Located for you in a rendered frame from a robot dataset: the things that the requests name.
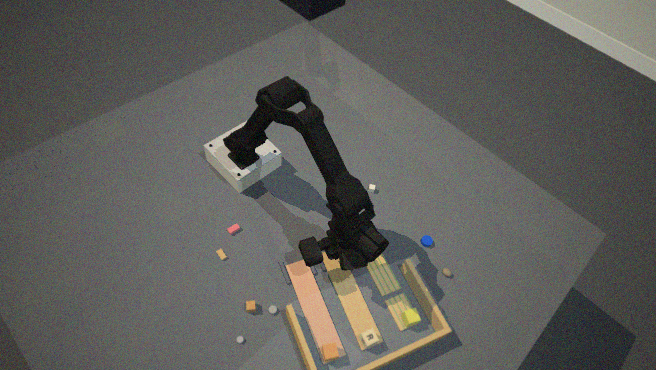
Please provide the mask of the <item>blue short cylinder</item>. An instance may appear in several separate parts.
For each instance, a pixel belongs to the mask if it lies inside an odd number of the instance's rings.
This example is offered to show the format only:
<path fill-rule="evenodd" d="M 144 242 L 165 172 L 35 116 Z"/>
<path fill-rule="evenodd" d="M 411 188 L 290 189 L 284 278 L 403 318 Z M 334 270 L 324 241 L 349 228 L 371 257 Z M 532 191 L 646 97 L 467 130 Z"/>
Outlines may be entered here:
<path fill-rule="evenodd" d="M 424 247 L 430 247 L 432 245 L 432 243 L 433 243 L 433 239 L 428 235 L 423 236 L 422 239 L 421 239 L 421 244 Z"/>

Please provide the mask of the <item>small pink block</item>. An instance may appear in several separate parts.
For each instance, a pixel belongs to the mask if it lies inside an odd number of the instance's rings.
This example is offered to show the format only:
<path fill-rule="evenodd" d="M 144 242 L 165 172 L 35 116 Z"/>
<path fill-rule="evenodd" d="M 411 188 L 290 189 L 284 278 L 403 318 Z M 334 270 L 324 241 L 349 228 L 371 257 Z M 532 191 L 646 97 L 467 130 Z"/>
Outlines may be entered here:
<path fill-rule="evenodd" d="M 227 231 L 228 231 L 229 234 L 231 235 L 231 234 L 235 233 L 236 231 L 238 231 L 239 229 L 240 229 L 240 227 L 239 227 L 238 224 L 236 223 L 236 224 L 234 224 L 233 226 L 231 226 L 230 228 L 228 228 Z"/>

